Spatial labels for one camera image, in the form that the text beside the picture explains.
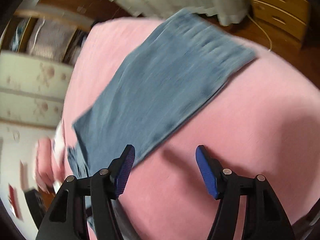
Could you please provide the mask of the blue denim jeans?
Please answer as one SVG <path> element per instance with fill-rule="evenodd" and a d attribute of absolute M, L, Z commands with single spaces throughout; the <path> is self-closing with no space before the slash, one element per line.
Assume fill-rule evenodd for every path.
<path fill-rule="evenodd" d="M 73 124 L 68 161 L 89 177 L 135 147 L 135 163 L 209 102 L 232 74 L 255 59 L 252 49 L 182 9 L 133 50 L 93 106 Z"/>

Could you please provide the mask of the pink plush bed cover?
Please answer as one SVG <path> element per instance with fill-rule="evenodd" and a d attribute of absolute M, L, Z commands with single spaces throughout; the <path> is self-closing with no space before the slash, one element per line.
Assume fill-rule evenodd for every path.
<path fill-rule="evenodd" d="M 110 82 L 159 20 L 119 18 L 90 31 L 69 83 L 53 140 L 40 139 L 34 178 L 44 190 L 72 174 L 72 124 Z M 257 59 L 133 169 L 117 206 L 140 239 L 205 239 L 218 202 L 201 178 L 195 149 L 204 145 L 237 174 L 263 174 L 298 238 L 319 239 L 319 89 L 291 64 L 240 38 Z"/>

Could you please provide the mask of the wooden drawer cabinet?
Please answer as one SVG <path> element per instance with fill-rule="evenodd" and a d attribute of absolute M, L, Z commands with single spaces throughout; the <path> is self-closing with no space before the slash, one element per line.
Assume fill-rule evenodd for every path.
<path fill-rule="evenodd" d="M 308 0 L 251 0 L 255 18 L 269 23 L 303 43 L 310 20 Z"/>

